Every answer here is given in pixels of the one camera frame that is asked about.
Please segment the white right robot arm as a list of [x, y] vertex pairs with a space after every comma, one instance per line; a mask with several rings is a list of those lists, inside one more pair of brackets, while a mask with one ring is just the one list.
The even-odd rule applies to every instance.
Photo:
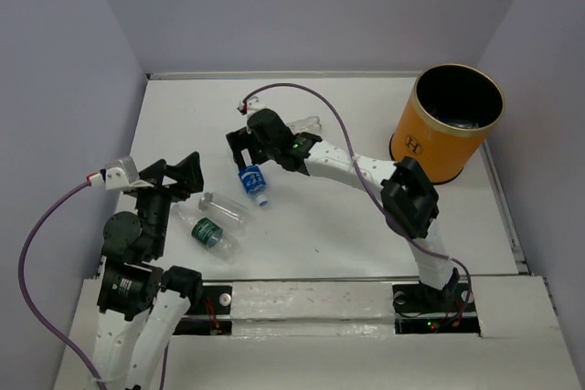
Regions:
[[419, 271], [416, 299], [423, 309], [464, 313], [471, 292], [458, 292], [469, 273], [448, 256], [435, 223], [439, 195], [419, 163], [358, 156], [310, 132], [293, 132], [272, 110], [255, 111], [226, 136], [235, 164], [276, 162], [282, 169], [360, 189], [374, 201], [388, 227], [409, 244]]

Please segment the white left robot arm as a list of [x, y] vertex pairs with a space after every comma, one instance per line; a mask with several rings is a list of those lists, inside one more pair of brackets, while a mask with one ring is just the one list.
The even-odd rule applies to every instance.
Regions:
[[175, 327], [202, 301], [199, 272], [155, 265], [165, 251], [173, 204], [204, 188], [200, 155], [177, 164], [159, 159], [143, 170], [126, 156], [88, 181], [135, 201], [133, 210], [110, 216], [102, 230], [93, 379], [99, 389], [146, 389]]

